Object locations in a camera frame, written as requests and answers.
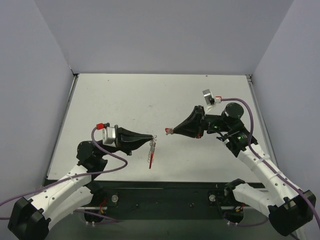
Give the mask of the metal key holder red handle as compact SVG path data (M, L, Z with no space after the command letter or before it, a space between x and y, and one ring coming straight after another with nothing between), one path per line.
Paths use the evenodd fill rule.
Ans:
M152 137L152 140L149 143L150 148L149 148L148 159L147 159L148 169L149 170L152 168L152 164L153 164L153 161L154 161L154 154L155 154L156 144L157 144L157 136L154 135Z

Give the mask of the small key red cap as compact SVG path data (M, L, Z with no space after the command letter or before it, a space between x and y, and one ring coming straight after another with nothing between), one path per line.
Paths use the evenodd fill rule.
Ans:
M166 127L164 130L165 130L166 135L173 135L174 134L174 128Z

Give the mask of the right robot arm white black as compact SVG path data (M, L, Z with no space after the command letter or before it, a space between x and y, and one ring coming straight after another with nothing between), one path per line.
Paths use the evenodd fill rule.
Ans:
M279 234L288 236L313 219L320 219L315 211L316 196L292 183L264 153L253 136L254 128L246 129L241 120L249 106L239 102L240 99L233 98L220 115L207 114L203 106L195 106L186 120L165 132L194 139L200 139L204 133L218 134L217 139L252 171L267 190L263 193L244 180L236 179L225 185L225 197L259 211Z

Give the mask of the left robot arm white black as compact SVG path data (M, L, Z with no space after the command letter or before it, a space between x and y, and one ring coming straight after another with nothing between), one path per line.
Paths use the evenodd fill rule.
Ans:
M91 131L91 139L77 147L77 163L58 181L42 188L10 198L15 201L7 228L19 240L43 240L63 218L78 208L96 206L103 199L103 190L95 182L102 174L124 169L128 161L116 155L126 155L154 140L123 127L99 123Z

